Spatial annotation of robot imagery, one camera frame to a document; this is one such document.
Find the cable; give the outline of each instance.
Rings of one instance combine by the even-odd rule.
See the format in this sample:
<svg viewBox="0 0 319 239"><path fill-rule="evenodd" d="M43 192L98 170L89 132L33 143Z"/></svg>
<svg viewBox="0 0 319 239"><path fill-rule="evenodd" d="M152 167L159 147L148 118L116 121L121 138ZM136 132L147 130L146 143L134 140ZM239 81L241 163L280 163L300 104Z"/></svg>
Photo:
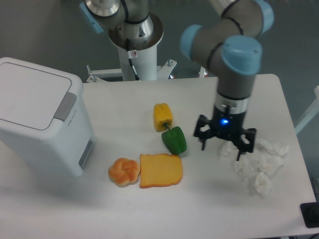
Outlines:
<svg viewBox="0 0 319 239"><path fill-rule="evenodd" d="M130 45L130 40L129 39L126 39L126 51L129 52L129 45ZM134 74L134 77L135 77L135 80L136 81L140 81L141 79L139 78L137 72L136 72L136 69L133 65L133 61L132 61L132 56L130 54L128 54L128 58L129 58L129 64L133 70L133 74Z"/></svg>
<svg viewBox="0 0 319 239"><path fill-rule="evenodd" d="M317 233L317 234L313 234L311 237L309 237L308 239L314 239L316 236L318 236L319 235L319 233Z"/></svg>

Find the bin lid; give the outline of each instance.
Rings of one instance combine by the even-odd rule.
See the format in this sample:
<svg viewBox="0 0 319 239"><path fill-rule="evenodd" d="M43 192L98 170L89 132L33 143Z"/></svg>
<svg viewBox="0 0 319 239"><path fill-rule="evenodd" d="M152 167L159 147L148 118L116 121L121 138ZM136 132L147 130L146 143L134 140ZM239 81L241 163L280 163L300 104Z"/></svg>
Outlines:
<svg viewBox="0 0 319 239"><path fill-rule="evenodd" d="M71 84L66 77L40 69L0 63L0 120L37 130L48 128Z"/></svg>

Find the green bell pepper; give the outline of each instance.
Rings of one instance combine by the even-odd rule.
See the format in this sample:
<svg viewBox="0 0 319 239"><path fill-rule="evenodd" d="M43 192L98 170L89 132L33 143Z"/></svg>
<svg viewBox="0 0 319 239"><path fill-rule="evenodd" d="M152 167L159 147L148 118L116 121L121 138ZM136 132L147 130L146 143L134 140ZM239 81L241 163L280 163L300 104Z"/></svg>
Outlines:
<svg viewBox="0 0 319 239"><path fill-rule="evenodd" d="M172 154L179 155L186 151L187 145L183 131L176 126L161 134L161 138Z"/></svg>

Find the robotic arm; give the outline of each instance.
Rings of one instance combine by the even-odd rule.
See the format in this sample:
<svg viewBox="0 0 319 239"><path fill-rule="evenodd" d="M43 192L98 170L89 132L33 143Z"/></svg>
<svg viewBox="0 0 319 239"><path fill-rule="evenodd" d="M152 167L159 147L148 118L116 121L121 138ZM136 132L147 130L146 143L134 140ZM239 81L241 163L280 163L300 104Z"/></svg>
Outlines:
<svg viewBox="0 0 319 239"><path fill-rule="evenodd" d="M274 14L263 0L220 0L213 6L221 22L212 27L188 27L180 41L182 52L218 77L213 117L200 115L194 136L229 140L241 154L253 152L256 129L243 129L249 97L260 69L262 47L253 39L273 24ZM208 125L210 129L202 131Z"/></svg>
<svg viewBox="0 0 319 239"><path fill-rule="evenodd" d="M117 47L123 80L156 80L163 26L149 12L149 1L84 0L84 5Z"/></svg>

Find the crumpled tissue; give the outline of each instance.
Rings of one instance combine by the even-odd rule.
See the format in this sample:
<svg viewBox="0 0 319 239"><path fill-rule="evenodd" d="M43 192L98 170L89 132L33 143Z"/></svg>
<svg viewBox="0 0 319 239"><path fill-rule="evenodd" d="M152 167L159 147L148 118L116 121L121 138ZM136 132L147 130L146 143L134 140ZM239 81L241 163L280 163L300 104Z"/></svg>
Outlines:
<svg viewBox="0 0 319 239"><path fill-rule="evenodd" d="M254 168L245 156L241 156L239 161L234 162L234 169L244 177L251 178L254 176Z"/></svg>
<svg viewBox="0 0 319 239"><path fill-rule="evenodd" d="M232 141L225 141L220 150L219 150L219 159L222 160L227 158L231 151L235 150L237 147L233 144Z"/></svg>
<svg viewBox="0 0 319 239"><path fill-rule="evenodd" d="M263 153L257 167L268 176L272 176L283 164L280 156Z"/></svg>
<svg viewBox="0 0 319 239"><path fill-rule="evenodd" d="M255 180L254 188L263 197L267 197L273 187L272 181L264 172L260 172Z"/></svg>
<svg viewBox="0 0 319 239"><path fill-rule="evenodd" d="M259 149L265 149L272 155L278 155L284 157L289 151L289 145L278 142L269 142L263 138L257 138L255 144Z"/></svg>

